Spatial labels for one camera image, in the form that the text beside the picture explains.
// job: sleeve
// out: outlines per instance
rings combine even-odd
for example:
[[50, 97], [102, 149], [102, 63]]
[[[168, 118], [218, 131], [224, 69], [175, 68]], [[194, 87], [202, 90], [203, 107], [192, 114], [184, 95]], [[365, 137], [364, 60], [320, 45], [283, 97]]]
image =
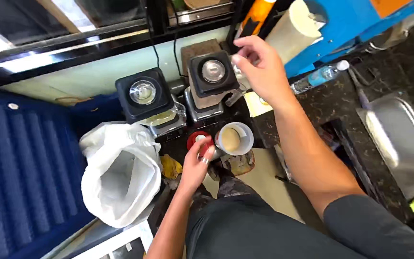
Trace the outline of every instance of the sleeve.
[[414, 231], [364, 195], [330, 203], [324, 221], [335, 239], [369, 258], [414, 258]]

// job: wall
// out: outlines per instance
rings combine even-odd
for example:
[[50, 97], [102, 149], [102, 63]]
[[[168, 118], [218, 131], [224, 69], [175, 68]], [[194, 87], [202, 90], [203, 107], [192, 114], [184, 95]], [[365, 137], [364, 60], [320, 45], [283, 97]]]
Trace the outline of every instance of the wall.
[[[181, 47], [213, 38], [219, 42], [224, 41], [228, 29], [227, 26], [177, 39], [177, 56], [180, 66]], [[173, 55], [173, 41], [158, 44], [156, 49], [160, 59], [160, 68], [166, 80], [172, 81], [179, 78]], [[98, 94], [110, 94], [116, 91], [116, 79], [156, 66], [156, 55], [150, 46], [4, 85], [0, 89], [49, 102], [56, 102], [55, 99], [60, 97], [85, 99]]]

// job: person's left hand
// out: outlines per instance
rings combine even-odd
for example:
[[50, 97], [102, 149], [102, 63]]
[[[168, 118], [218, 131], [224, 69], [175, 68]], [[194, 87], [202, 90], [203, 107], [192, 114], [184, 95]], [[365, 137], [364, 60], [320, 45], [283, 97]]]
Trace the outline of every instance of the person's left hand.
[[[197, 154], [202, 145], [210, 141], [212, 137], [206, 137], [198, 142], [194, 143], [188, 153], [184, 157], [183, 173], [181, 173], [181, 181], [178, 186], [179, 189], [187, 191], [190, 194], [194, 194], [196, 189], [201, 185], [202, 181], [207, 174], [208, 164], [204, 163], [199, 159]], [[210, 161], [215, 152], [215, 146], [212, 145], [205, 152], [204, 158]]]

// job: silver ring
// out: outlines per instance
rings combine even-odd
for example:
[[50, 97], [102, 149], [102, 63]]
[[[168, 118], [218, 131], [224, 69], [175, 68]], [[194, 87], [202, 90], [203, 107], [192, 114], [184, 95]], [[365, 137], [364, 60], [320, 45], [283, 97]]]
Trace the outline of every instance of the silver ring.
[[208, 162], [210, 162], [207, 158], [203, 157], [201, 162], [205, 163], [206, 165], [208, 165]]

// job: blue corrugated panel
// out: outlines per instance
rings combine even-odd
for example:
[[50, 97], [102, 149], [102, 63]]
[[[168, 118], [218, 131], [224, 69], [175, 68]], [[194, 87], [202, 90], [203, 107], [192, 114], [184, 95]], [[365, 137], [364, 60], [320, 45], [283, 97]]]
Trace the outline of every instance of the blue corrugated panel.
[[39, 258], [94, 218], [84, 168], [68, 109], [0, 93], [0, 259]]

